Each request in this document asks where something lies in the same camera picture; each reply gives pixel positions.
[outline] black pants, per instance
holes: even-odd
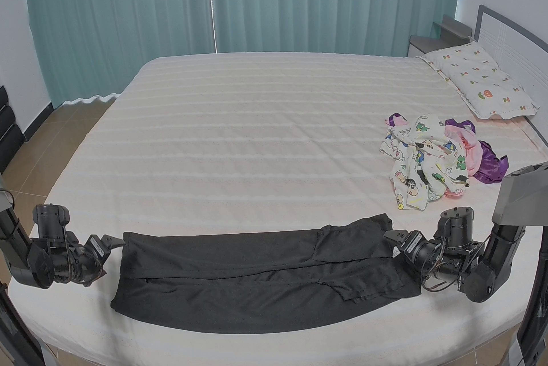
[[[124,233],[117,312],[204,333],[315,328],[420,294],[392,258],[386,214],[319,230],[151,237]]]

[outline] gray headboard frame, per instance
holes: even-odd
[[[529,30],[526,30],[521,25],[515,23],[513,20],[508,19],[507,17],[501,15],[500,13],[497,13],[495,10],[491,10],[490,8],[484,6],[481,4],[478,8],[478,17],[476,20],[476,29],[474,30],[474,40],[477,42],[480,37],[480,30],[481,30],[481,23],[483,19],[483,14],[488,14],[489,16],[495,18],[496,20],[502,22],[503,24],[507,25],[508,27],[512,28],[513,30],[517,31],[519,34],[523,35],[527,39],[529,39],[531,42],[533,42],[535,45],[537,45],[539,48],[541,48],[543,51],[548,53],[548,43],[543,41],[538,36],[531,33]],[[531,120],[528,117],[525,117],[527,122],[531,125],[533,130],[537,132],[538,136],[546,146],[548,146],[548,141],[546,138],[538,131],[538,129],[535,127],[533,123],[531,123]]]

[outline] white pillow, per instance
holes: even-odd
[[[454,84],[478,118],[508,120],[535,115],[538,110],[521,85],[502,71],[477,42],[432,51],[421,59]]]

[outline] white headboard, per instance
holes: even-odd
[[[540,107],[526,119],[548,145],[548,44],[483,5],[479,6],[474,39]]]

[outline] mattress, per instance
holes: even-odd
[[[80,145],[47,202],[68,229],[170,236],[315,229],[387,213],[395,229],[431,237],[439,214],[475,210],[489,234],[498,184],[471,179],[459,199],[399,211],[379,152],[384,118],[433,113],[472,120],[510,170],[548,159],[523,121],[478,121],[420,59],[307,53],[207,54],[147,63]],[[435,365],[519,322],[531,291],[540,228],[530,227],[510,279],[475,304],[450,288],[423,292],[321,328],[204,334],[134,321],[110,308],[121,251],[84,288],[12,280],[9,295],[44,341],[104,365]]]

